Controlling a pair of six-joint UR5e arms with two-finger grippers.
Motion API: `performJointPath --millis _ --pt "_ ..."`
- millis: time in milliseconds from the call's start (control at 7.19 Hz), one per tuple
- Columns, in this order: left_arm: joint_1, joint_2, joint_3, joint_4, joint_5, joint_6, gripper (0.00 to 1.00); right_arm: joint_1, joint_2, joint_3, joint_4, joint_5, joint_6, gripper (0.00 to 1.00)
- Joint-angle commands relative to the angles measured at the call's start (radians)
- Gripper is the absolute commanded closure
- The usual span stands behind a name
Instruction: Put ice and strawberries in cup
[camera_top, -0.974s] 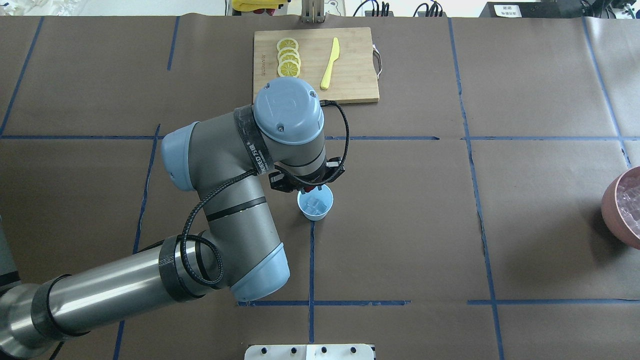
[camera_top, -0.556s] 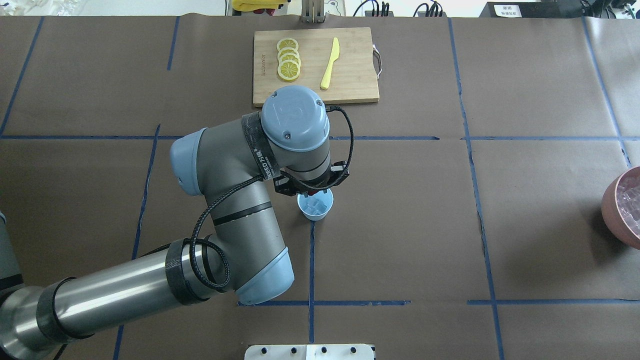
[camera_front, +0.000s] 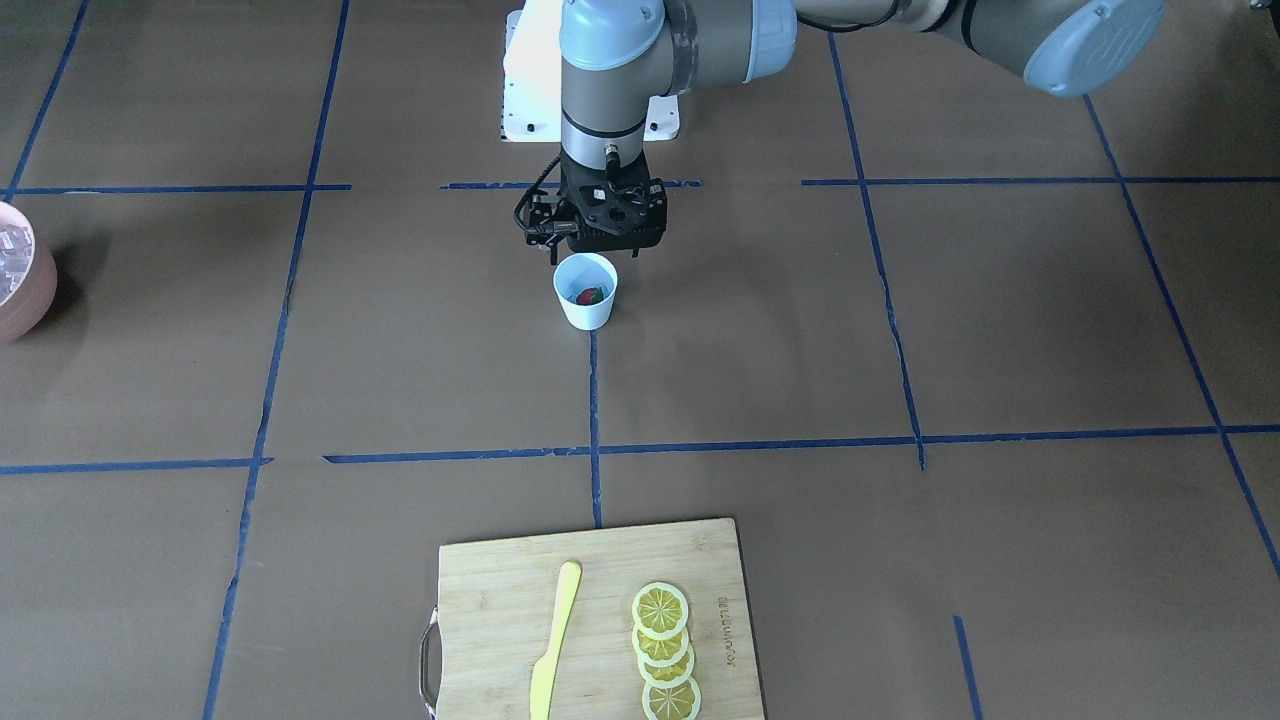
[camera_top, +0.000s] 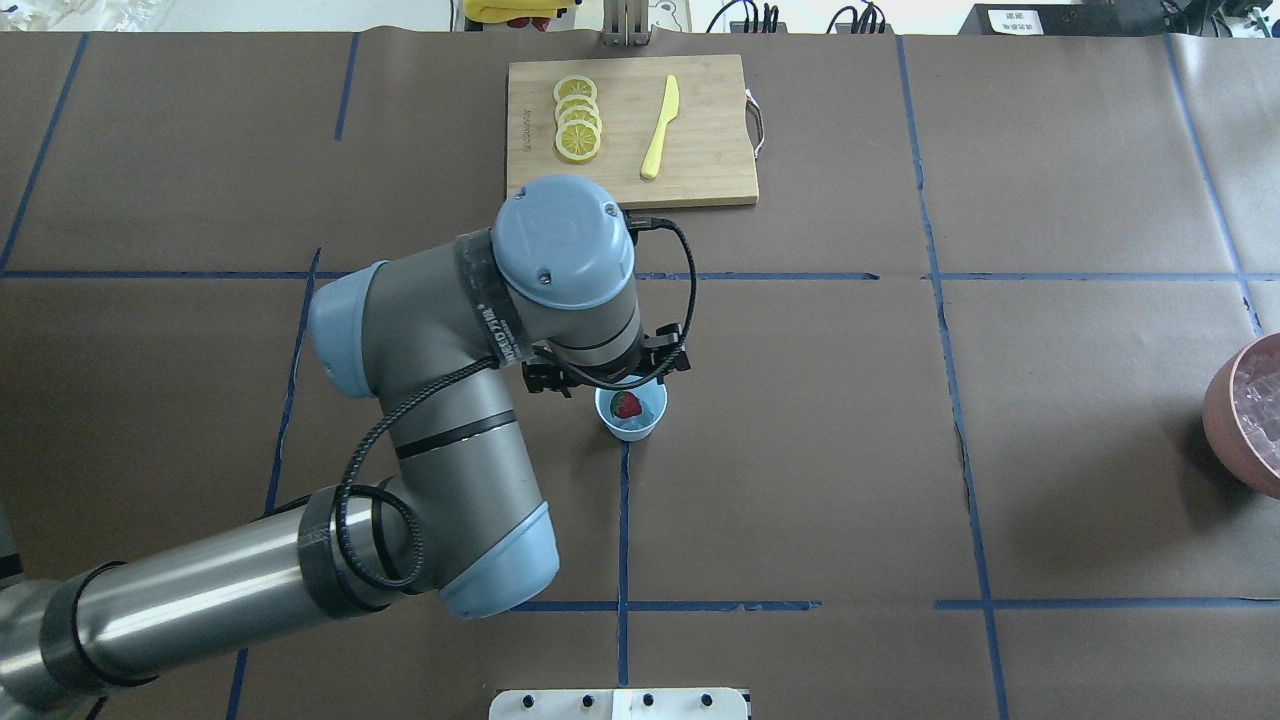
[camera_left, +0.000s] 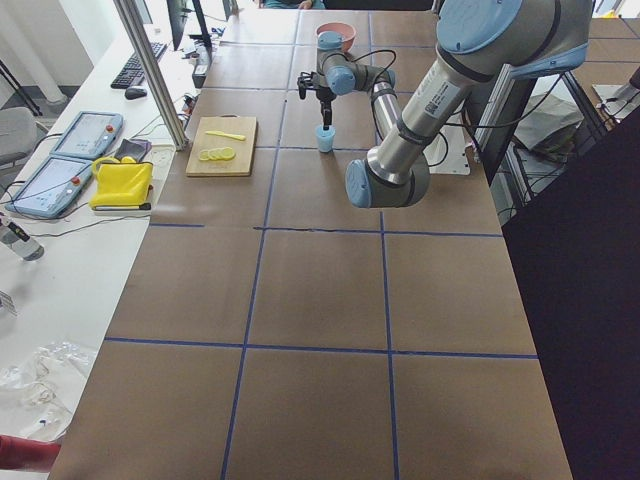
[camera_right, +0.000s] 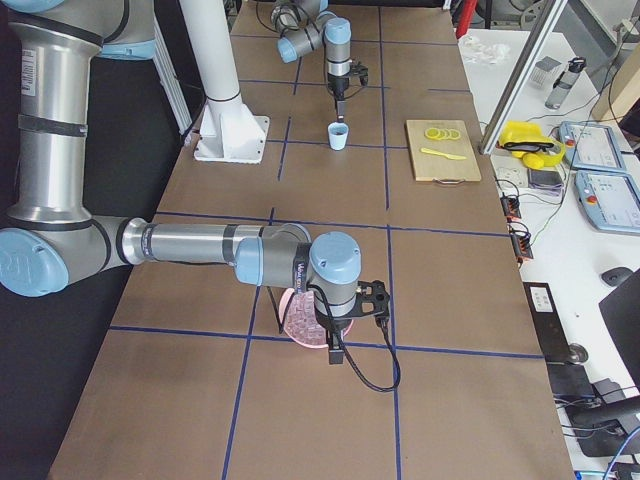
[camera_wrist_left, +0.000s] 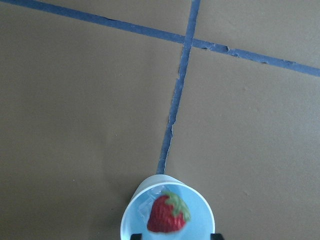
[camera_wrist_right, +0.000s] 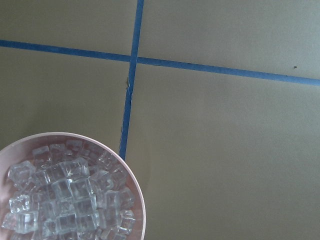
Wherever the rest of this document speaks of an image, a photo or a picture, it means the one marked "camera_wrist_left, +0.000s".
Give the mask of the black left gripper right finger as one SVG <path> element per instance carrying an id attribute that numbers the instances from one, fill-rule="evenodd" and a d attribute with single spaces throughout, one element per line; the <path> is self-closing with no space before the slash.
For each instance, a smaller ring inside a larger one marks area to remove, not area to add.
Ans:
<path id="1" fill-rule="evenodd" d="M 221 233 L 211 233 L 210 240 L 225 240 Z"/>

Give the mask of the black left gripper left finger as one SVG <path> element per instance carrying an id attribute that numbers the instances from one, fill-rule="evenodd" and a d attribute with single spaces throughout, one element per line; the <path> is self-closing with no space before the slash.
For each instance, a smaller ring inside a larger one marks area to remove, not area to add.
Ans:
<path id="1" fill-rule="evenodd" d="M 141 233 L 134 233 L 131 235 L 131 240 L 142 240 L 142 234 Z"/>

